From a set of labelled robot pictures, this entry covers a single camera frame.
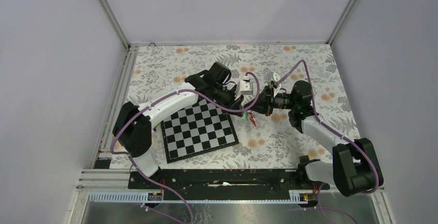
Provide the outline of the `key with green tag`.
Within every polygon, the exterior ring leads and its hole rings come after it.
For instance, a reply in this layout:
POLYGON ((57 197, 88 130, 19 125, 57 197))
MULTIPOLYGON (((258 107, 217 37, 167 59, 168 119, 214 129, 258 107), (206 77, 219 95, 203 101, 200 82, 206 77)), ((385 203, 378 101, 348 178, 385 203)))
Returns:
POLYGON ((241 120, 242 120, 242 121, 247 121, 247 119, 248 119, 248 114, 247 114, 246 112, 243 112, 243 113, 242 113, 241 120))

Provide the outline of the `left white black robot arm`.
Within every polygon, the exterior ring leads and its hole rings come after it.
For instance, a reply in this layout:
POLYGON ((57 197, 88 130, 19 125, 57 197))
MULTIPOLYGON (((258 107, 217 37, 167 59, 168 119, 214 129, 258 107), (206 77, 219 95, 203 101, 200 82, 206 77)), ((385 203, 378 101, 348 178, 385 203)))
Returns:
POLYGON ((140 171, 140 181, 147 188, 155 188, 160 183, 159 166, 150 151, 155 126, 177 111, 197 103, 200 98, 216 103, 229 113, 239 113, 243 91, 253 93, 253 85, 246 76, 228 87, 230 76, 230 70, 216 62, 210 69, 188 76, 179 87, 158 99, 142 106, 132 102, 123 104, 113 128, 115 138, 111 151, 119 142, 140 171))

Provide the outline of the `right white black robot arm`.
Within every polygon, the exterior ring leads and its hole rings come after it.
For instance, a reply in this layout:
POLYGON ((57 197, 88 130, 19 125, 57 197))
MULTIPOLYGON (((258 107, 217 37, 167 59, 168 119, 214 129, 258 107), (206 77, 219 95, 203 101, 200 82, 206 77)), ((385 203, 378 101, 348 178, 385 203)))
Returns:
POLYGON ((269 116, 275 109, 288 110, 290 125, 330 151, 332 161, 300 157, 296 182, 304 189, 316 182, 334 185, 346 197, 373 193, 384 183, 372 142, 352 139, 323 121, 315 111, 311 84, 297 81, 290 93, 275 93, 272 85, 262 90, 257 100, 246 104, 253 112, 269 116))

